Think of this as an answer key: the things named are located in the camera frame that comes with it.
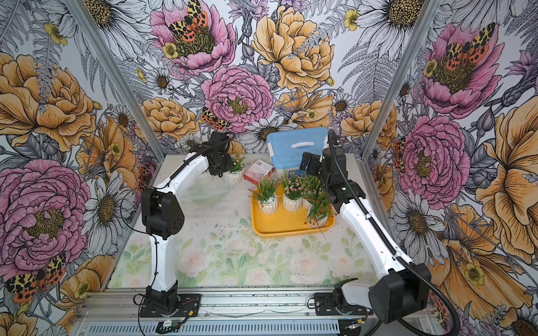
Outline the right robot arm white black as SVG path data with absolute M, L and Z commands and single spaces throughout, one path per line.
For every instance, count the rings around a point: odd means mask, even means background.
M 323 201 L 335 211 L 361 239 L 373 263 L 378 281 L 365 286 L 356 280 L 335 286 L 337 308 L 344 312 L 353 307 L 370 309 L 381 323 L 398 322 L 416 335 L 424 331 L 405 321 L 405 317 L 426 308 L 430 294 L 445 305 L 452 325 L 447 335 L 459 335 L 461 321 L 451 301 L 431 282 L 431 272 L 423 263 L 415 263 L 391 238 L 371 209 L 366 194 L 348 178 L 346 156 L 338 137 L 329 130 L 321 154 L 305 152 L 301 170 L 321 183 Z

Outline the green potted plant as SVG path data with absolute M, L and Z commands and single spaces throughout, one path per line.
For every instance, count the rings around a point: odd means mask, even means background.
M 238 185 L 244 179 L 243 175 L 247 167 L 248 162 L 244 155 L 234 155 L 231 169 L 223 175 L 224 182 L 229 186 Z
M 252 199 L 257 201 L 263 214 L 272 215 L 277 211 L 277 179 L 272 176 L 263 176 L 252 191 Z

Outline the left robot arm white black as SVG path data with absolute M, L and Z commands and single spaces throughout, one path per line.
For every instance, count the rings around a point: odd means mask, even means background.
M 179 200 L 208 172 L 222 177 L 233 164 L 228 153 L 235 135 L 215 132 L 210 139 L 195 145 L 181 165 L 161 184 L 143 190 L 141 196 L 142 224 L 146 233 L 155 239 L 151 254 L 154 274 L 140 305 L 141 318 L 176 316 L 180 312 L 178 282 L 172 261 L 172 239 L 185 224 Z

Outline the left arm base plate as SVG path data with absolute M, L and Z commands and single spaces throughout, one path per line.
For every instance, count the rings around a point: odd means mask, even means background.
M 159 306 L 157 303 L 144 298 L 139 316 L 141 318 L 192 318 L 198 315 L 200 309 L 200 294 L 178 294 L 171 304 Z

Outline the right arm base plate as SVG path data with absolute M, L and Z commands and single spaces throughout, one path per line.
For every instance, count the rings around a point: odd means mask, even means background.
M 317 316 L 368 316 L 372 313 L 369 308 L 363 306 L 345 306 L 333 293 L 318 292 L 313 299 Z

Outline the yellow plastic tray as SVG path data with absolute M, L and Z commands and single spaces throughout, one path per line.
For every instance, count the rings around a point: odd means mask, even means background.
M 271 215 L 264 214 L 259 207 L 258 201 L 251 198 L 252 228 L 261 238 L 311 235 L 326 232 L 334 226 L 336 219 L 333 214 L 330 214 L 322 228 L 311 228 L 308 224 L 305 224 L 305 219 L 308 214 L 307 209 L 301 207 L 295 212 L 287 211 L 283 205 L 283 195 L 284 189 L 279 186 L 276 190 L 277 209 L 276 212 Z

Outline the orange bud potted plant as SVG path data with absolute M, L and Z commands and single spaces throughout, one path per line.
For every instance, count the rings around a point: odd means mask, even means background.
M 301 186 L 303 187 L 303 206 L 308 211 L 314 204 L 326 200 L 325 192 L 322 189 L 322 182 L 316 176 L 303 176 Z

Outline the pink flower potted plant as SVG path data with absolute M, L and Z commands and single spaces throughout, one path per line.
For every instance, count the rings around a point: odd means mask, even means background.
M 297 212 L 303 205 L 303 183 L 301 177 L 295 172 L 288 172 L 282 179 L 284 209 Z

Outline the green potted plant back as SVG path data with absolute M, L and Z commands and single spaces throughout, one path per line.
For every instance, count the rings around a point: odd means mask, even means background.
M 244 155 L 234 155 L 231 169 L 223 175 L 224 182 L 229 186 L 238 185 L 244 179 L 243 175 L 247 167 L 248 162 Z

